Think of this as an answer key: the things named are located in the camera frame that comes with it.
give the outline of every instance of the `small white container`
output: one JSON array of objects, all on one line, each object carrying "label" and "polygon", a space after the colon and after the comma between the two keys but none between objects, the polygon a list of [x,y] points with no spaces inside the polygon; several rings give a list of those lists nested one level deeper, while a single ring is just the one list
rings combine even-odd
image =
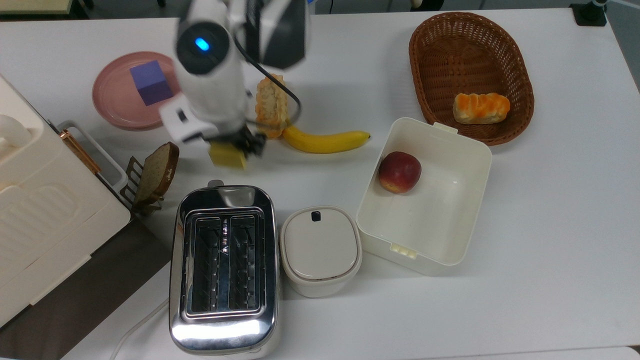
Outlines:
[{"label": "small white container", "polygon": [[355,221],[335,206],[293,213],[280,231],[280,252],[289,284],[306,297],[338,292],[362,262]]},{"label": "small white container", "polygon": [[[378,167],[391,152],[415,156],[422,175],[413,189],[382,188]],[[363,249],[424,275],[457,265],[467,252],[491,167],[488,146],[439,123],[397,119],[380,153],[356,223]]]}]

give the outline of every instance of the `toaster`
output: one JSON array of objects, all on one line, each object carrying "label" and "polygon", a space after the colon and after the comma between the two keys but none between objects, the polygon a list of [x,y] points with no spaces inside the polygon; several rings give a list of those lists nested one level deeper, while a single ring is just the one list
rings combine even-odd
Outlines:
[{"label": "toaster", "polygon": [[190,354],[257,359],[280,342],[273,205],[254,186],[187,195],[176,216],[169,329]]}]

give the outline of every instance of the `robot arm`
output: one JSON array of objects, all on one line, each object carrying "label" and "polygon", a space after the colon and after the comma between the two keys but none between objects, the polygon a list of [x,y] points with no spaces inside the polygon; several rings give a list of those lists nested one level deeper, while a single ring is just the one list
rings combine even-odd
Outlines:
[{"label": "robot arm", "polygon": [[228,6],[194,0],[175,40],[182,94],[160,109],[172,138],[229,142],[245,156],[259,155],[264,137],[246,127],[243,56],[236,44],[254,65],[286,69],[305,56],[308,19],[306,0],[230,0]]}]

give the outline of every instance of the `red apple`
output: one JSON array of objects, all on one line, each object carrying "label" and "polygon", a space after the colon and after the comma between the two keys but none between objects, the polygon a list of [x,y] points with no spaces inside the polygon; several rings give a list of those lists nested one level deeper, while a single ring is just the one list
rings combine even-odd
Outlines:
[{"label": "red apple", "polygon": [[394,151],[380,163],[378,180],[382,187],[392,193],[406,193],[420,179],[422,166],[418,159],[406,152]]}]

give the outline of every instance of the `brown basket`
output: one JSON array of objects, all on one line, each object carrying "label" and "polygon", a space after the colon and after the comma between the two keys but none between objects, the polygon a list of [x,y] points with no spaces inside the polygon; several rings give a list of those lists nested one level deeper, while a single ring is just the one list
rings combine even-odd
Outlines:
[{"label": "brown basket", "polygon": [[[436,15],[413,32],[409,60],[424,118],[455,127],[458,134],[498,145],[516,138],[533,116],[533,89],[515,41],[493,21],[466,12]],[[456,95],[506,96],[507,118],[497,124],[455,121]]]}]

